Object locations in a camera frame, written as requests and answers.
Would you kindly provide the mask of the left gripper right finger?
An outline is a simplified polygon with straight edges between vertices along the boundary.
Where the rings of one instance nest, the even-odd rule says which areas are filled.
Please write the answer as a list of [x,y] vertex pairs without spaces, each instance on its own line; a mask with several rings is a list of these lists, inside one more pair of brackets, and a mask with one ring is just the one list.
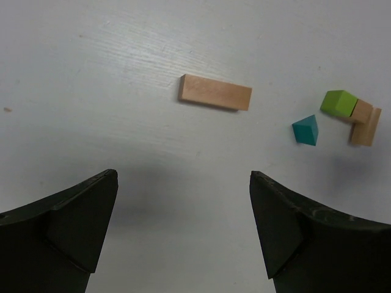
[[277,292],[390,291],[390,225],[332,209],[259,171],[249,192]]

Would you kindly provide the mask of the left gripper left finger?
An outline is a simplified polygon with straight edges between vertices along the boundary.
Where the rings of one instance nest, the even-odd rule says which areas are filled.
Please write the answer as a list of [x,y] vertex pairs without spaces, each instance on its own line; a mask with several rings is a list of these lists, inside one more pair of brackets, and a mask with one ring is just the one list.
[[118,173],[108,169],[1,213],[1,292],[85,292],[117,191]]

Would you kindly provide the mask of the teal wooden triangle block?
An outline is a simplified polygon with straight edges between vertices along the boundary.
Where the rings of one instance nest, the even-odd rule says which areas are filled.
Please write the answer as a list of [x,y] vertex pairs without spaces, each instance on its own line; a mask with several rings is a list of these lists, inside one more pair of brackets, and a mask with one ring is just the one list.
[[316,146],[318,139],[318,124],[315,115],[308,116],[292,124],[297,143]]

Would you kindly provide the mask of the natural wooden arch block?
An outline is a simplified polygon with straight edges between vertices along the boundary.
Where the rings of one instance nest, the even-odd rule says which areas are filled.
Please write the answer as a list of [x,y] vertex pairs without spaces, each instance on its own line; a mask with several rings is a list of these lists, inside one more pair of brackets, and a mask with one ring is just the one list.
[[374,108],[365,123],[353,124],[350,143],[353,145],[372,146],[382,109]]

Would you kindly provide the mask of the small natural wooden block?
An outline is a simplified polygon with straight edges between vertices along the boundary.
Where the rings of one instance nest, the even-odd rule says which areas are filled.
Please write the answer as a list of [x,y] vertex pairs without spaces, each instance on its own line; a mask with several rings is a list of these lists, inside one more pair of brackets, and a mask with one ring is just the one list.
[[362,99],[358,99],[348,120],[351,123],[366,123],[370,118],[372,110],[373,106],[370,103]]

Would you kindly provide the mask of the green wooden cube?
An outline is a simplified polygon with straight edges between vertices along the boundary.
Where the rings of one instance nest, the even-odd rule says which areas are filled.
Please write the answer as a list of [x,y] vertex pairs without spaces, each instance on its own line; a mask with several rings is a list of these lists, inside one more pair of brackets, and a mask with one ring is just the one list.
[[336,117],[350,117],[358,98],[346,90],[330,90],[327,91],[320,110],[326,114]]

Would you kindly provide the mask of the long natural wooden block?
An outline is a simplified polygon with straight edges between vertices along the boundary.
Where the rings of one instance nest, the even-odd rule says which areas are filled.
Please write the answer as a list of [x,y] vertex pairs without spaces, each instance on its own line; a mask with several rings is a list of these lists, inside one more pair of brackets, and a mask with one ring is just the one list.
[[234,111],[249,109],[252,88],[191,74],[180,78],[178,100]]

